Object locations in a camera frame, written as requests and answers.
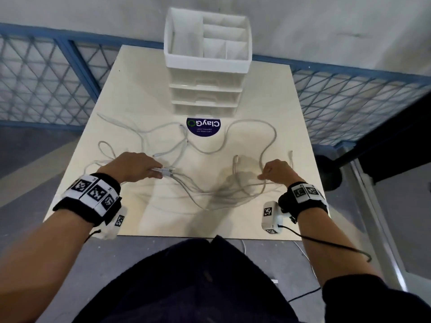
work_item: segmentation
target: wristband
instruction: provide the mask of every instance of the wristband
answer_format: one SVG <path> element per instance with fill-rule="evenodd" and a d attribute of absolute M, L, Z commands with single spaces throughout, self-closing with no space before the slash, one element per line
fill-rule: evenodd
<path fill-rule="evenodd" d="M 120 184 L 105 173 L 83 175 L 61 195 L 53 211 L 67 209 L 95 227 L 108 225 L 121 208 L 120 190 Z"/>
<path fill-rule="evenodd" d="M 328 213 L 328 203 L 320 191 L 313 185 L 300 181 L 289 186 L 288 191 L 280 196 L 278 205 L 282 213 L 289 213 L 293 223 L 299 214 L 309 208 L 318 207 Z"/>

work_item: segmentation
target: black round base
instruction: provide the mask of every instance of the black round base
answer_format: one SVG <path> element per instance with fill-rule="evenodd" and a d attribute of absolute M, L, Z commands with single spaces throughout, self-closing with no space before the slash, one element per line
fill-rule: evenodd
<path fill-rule="evenodd" d="M 323 190 L 326 192 L 336 190 L 343 180 L 340 168 L 334 168 L 334 161 L 323 155 L 316 155 L 316 164 L 319 170 Z"/>

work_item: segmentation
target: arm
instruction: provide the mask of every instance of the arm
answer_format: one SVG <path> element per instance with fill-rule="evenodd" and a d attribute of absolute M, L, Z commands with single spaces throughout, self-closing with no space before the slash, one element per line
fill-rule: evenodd
<path fill-rule="evenodd" d="M 286 162 L 280 160 L 268 162 L 258 178 L 284 184 L 286 187 L 295 182 L 305 181 Z M 304 236 L 355 247 L 326 212 L 320 208 L 310 208 L 301 212 L 298 216 L 298 225 Z M 332 278 L 350 274 L 377 275 L 374 268 L 359 253 L 310 240 L 303 239 L 303 242 L 320 286 Z"/>
<path fill-rule="evenodd" d="M 123 153 L 98 172 L 119 183 L 162 178 L 162 165 L 144 153 Z M 51 303 L 72 268 L 93 224 L 58 210 L 0 259 L 2 322 L 34 322 Z"/>

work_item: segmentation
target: dark clothing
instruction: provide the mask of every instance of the dark clothing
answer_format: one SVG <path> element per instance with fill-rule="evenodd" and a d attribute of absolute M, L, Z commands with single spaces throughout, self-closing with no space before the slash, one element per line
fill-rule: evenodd
<path fill-rule="evenodd" d="M 329 280 L 322 295 L 326 322 L 431 320 L 431 308 L 420 298 L 391 290 L 372 275 Z M 141 260 L 103 288 L 74 322 L 297 323 L 298 318 L 271 279 L 217 236 L 211 243 L 188 239 Z"/>

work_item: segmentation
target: purple sticker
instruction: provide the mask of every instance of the purple sticker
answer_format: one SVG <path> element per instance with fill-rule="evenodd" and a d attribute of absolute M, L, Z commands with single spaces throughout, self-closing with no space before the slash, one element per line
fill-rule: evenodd
<path fill-rule="evenodd" d="M 187 128 L 196 136 L 209 137 L 220 130 L 219 119 L 187 118 Z"/>

